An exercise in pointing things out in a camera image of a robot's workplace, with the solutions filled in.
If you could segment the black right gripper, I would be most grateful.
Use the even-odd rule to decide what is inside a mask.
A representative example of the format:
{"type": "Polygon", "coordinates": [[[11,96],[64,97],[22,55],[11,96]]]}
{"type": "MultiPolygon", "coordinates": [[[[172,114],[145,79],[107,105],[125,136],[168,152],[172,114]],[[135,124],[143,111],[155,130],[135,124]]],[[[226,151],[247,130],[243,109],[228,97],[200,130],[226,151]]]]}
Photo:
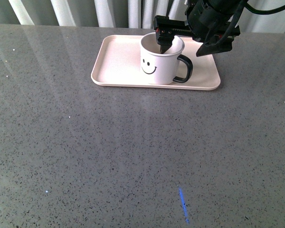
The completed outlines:
{"type": "Polygon", "coordinates": [[[241,1],[189,0],[186,4],[185,21],[155,16],[153,27],[160,53],[171,48],[175,36],[202,42],[197,57],[231,51],[233,37],[240,34],[236,24],[241,15],[241,1]]]}

